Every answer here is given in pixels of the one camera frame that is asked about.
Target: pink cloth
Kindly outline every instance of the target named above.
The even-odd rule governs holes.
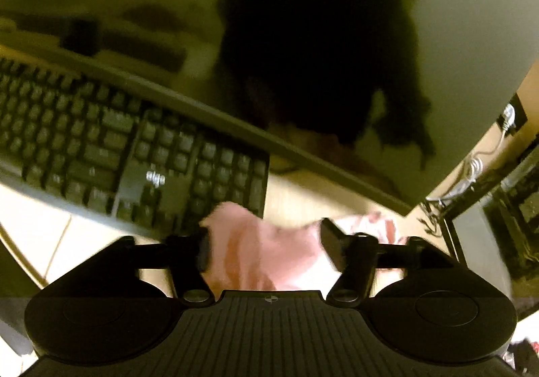
[[[380,243],[404,244],[394,222],[379,213],[348,216],[335,223],[346,234],[368,233]],[[210,231],[211,261],[203,276],[215,297],[233,290],[320,290],[325,297],[339,277],[320,243],[320,223],[280,228],[232,202],[219,205],[201,222]],[[400,270],[384,270],[388,285]]]

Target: white cable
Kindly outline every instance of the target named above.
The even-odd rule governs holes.
[[[500,141],[498,141],[496,147],[489,152],[475,152],[472,155],[466,157],[466,162],[464,163],[465,170],[463,178],[458,181],[453,186],[453,188],[445,195],[442,195],[439,198],[426,198],[428,202],[441,202],[456,198],[462,195],[466,190],[468,190],[468,187],[470,187],[478,179],[479,175],[483,173],[484,169],[483,161],[478,156],[494,154],[502,146],[503,139],[505,138],[507,131],[515,122],[515,109],[511,104],[507,104],[507,106],[505,107],[503,111],[503,119],[504,120],[502,124]]]

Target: ribbed black surface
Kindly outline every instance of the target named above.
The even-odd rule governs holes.
[[[265,297],[275,296],[275,302]],[[227,292],[217,305],[189,310],[149,352],[120,364],[76,367],[42,359],[29,377],[511,376],[500,360],[441,367],[382,344],[362,315],[325,304],[317,292]]]

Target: monitor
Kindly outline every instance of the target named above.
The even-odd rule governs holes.
[[[92,17],[99,62],[401,214],[503,111],[539,53],[538,11],[539,0],[0,0],[10,38],[58,47],[63,20]]]

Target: black keyboard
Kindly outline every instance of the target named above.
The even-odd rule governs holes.
[[[0,61],[0,176],[75,212],[147,235],[190,232],[223,201],[262,217],[267,171],[265,152],[119,87]]]

